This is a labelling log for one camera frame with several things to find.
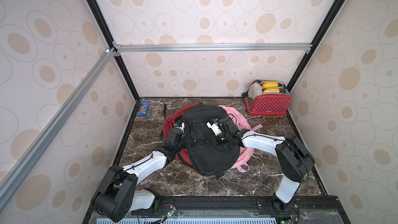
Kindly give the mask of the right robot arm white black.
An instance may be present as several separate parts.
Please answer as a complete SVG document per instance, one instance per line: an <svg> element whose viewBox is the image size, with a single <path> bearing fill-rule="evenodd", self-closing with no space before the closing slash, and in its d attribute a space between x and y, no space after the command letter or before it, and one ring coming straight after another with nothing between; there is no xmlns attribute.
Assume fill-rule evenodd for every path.
<svg viewBox="0 0 398 224"><path fill-rule="evenodd" d="M278 158L283 178L273 194L271 206L276 213L283 213L291 205L296 192L315 164L313 155L295 135L288 137L267 136L249 129L238 129L230 117L207 123L216 144L232 144L268 152Z"/></svg>

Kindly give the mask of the black backpack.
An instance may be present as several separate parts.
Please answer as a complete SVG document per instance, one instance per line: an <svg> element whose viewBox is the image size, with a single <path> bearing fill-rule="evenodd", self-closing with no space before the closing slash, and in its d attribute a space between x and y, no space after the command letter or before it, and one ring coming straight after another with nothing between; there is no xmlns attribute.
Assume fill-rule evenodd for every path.
<svg viewBox="0 0 398 224"><path fill-rule="evenodd" d="M238 145L215 146L213 131L207 123L214 119L230 117L219 106L199 104L182 115L184 133L190 135L187 148L193 168L203 176L221 177L234 166L240 154Z"/></svg>

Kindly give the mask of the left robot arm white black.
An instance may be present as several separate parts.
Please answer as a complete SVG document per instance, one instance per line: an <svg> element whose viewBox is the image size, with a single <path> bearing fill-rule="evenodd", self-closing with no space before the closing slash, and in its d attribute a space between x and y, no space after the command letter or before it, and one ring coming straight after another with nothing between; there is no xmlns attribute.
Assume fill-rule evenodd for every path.
<svg viewBox="0 0 398 224"><path fill-rule="evenodd" d="M155 196L148 190L136 190L137 185L146 177L175 160L184 149L183 128L172 128L167 139L150 155L125 167L110 167L97 190L90 206L113 222L122 220L128 212L135 209L150 208Z"/></svg>

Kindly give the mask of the red backpack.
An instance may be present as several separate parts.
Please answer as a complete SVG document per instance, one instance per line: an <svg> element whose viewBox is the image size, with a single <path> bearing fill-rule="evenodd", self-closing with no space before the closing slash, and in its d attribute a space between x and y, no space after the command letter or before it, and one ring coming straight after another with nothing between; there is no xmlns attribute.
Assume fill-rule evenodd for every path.
<svg viewBox="0 0 398 224"><path fill-rule="evenodd" d="M167 105L163 104L163 115L165 121L163 122L163 130L161 131L159 137L166 140L167 133L175 126L175 123L180 123L183 113L195 106L197 106L197 104L186 105L182 108L175 109L170 116L166 117ZM179 151L175 156L175 160L190 168L193 168L192 163L189 159L188 151L186 149L182 149L181 151Z"/></svg>

